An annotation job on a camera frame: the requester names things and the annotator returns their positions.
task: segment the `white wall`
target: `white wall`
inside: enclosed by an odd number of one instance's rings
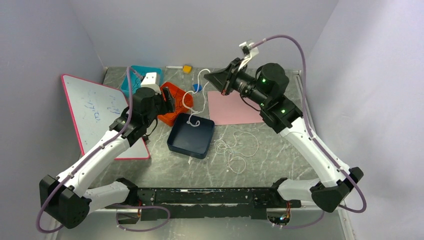
[[[318,134],[365,174],[359,240],[424,237],[423,12],[420,0],[341,0],[307,61]]]
[[[105,66],[226,67],[239,44],[288,34],[310,53],[338,0],[71,0]],[[261,46],[250,64],[300,69],[282,40]]]
[[[2,0],[0,23],[0,239],[44,239],[39,181],[80,154],[60,76],[103,67],[67,0]]]

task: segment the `white cable bundle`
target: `white cable bundle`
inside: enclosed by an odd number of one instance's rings
[[[203,113],[203,111],[205,110],[205,106],[206,106],[205,88],[206,88],[206,86],[208,85],[208,83],[209,83],[209,82],[207,82],[207,83],[203,86],[203,89],[202,89],[202,93],[203,93],[203,100],[204,100],[204,102],[203,102],[203,109],[202,109],[201,111],[196,111],[196,110],[194,110],[193,108],[191,108],[191,107],[187,106],[187,105],[185,104],[185,102],[184,102],[184,98],[186,97],[186,95],[187,95],[188,93],[193,93],[193,94],[197,94],[197,93],[198,93],[199,88],[200,88],[200,73],[201,73],[201,72],[203,72],[203,71],[208,71],[209,73],[211,72],[211,71],[210,71],[209,69],[207,69],[207,68],[200,70],[200,71],[199,71],[199,73],[197,74],[197,89],[196,89],[196,91],[192,91],[192,90],[190,90],[190,91],[188,91],[188,92],[184,93],[184,96],[182,96],[182,105],[184,105],[184,107],[185,107],[185,108],[187,108],[187,109],[190,109],[190,110],[191,110],[191,114],[190,114],[190,116],[188,117],[187,124],[190,124],[192,127],[198,127],[198,126],[200,125],[200,121],[196,121],[196,124],[194,125],[194,124],[191,122],[191,118],[192,118],[192,116],[193,116],[194,114],[201,114],[201,113]]]
[[[256,143],[257,143],[257,147],[256,147],[256,150],[254,151],[253,154],[251,154],[251,155],[245,155],[245,154],[243,154],[243,153],[241,153],[239,151],[234,151],[233,150],[233,148],[237,145],[237,138],[236,138],[236,135],[235,135],[235,133],[237,133],[237,132],[244,133],[244,134],[249,134],[249,135],[252,135],[252,137],[254,137],[254,139],[256,140]],[[234,143],[233,146],[230,146],[230,145],[228,145],[223,140],[224,134],[221,133],[219,135],[219,139],[215,140],[215,143],[214,143],[215,144],[215,152],[217,154],[224,154],[224,159],[227,161],[226,166],[229,167],[229,169],[233,173],[235,173],[235,174],[242,174],[246,170],[246,166],[247,166],[246,160],[243,157],[241,157],[241,156],[234,156],[234,154],[241,154],[241,155],[243,155],[244,157],[247,157],[247,158],[248,157],[253,157],[256,154],[256,152],[258,151],[258,149],[259,149],[259,141],[255,137],[255,135],[251,134],[250,132],[245,132],[245,131],[240,131],[240,130],[237,130],[237,131],[233,132],[232,133],[232,136],[235,139],[235,143]],[[241,171],[234,171],[234,169],[231,167],[231,162],[234,161],[234,160],[241,160],[241,161],[244,162],[244,168],[243,168],[243,170],[241,170]]]

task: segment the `tabletop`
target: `tabletop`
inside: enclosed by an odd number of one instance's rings
[[[188,91],[201,68],[194,68],[190,74],[185,74],[181,69],[163,68],[164,81],[171,82],[181,89]],[[119,89],[124,77],[125,67],[110,67],[104,78],[104,85]],[[254,76],[255,69],[246,71]],[[286,71],[290,83],[285,95],[299,108],[302,107],[299,86],[296,83],[292,71]],[[200,79],[204,86],[207,81]],[[207,85],[203,91],[216,91],[211,85]],[[194,109],[201,110],[204,99],[201,93],[193,96]],[[203,118],[209,118],[208,99],[206,94],[206,108],[198,114]],[[151,158],[147,160],[115,160],[110,164],[92,183],[91,187],[100,187],[111,184],[118,178],[126,178],[141,188],[217,188],[217,187],[270,187],[273,182],[280,178],[293,180],[308,180],[317,178],[315,171],[295,147],[280,135],[276,134],[265,123],[217,125],[215,126],[212,142],[206,158],[197,159],[180,153],[170,151],[167,139],[172,127],[159,121],[157,128],[147,141],[147,148]],[[227,166],[223,154],[215,150],[214,142],[223,134],[222,139],[229,145],[235,143],[233,133],[235,131],[248,132],[256,136],[259,149],[252,157],[244,157],[246,169],[241,174],[236,174]],[[251,155],[257,146],[256,140],[249,134],[236,133],[237,145],[235,151],[245,155]],[[240,160],[234,160],[231,167],[241,171],[245,164]]]

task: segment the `blue container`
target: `blue container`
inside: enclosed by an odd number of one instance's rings
[[[215,122],[203,117],[193,115],[191,122],[200,125],[193,127],[187,124],[189,114],[180,113],[175,120],[171,132],[169,133],[169,150],[191,156],[197,159],[204,159],[208,153],[209,145],[214,135]]]
[[[136,70],[141,76],[146,76],[147,73],[157,73],[160,76],[159,79],[159,87],[163,84],[164,74],[162,73],[162,69],[156,67],[148,67],[148,66],[131,66],[134,70]],[[136,93],[136,90],[140,88],[140,84],[142,81],[134,74],[133,71],[129,71],[129,76],[131,77],[132,84],[132,94]],[[125,94],[127,98],[130,97],[130,90],[128,89],[128,78],[125,74],[125,79],[123,80],[122,85],[120,86],[120,90]]]

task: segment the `pink sheet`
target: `pink sheet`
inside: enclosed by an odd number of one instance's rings
[[[259,105],[244,98],[246,102],[260,109]],[[240,98],[240,93],[233,91],[228,96],[223,96],[219,91],[208,91],[209,118],[215,125],[254,124],[263,123],[258,111],[246,105]]]

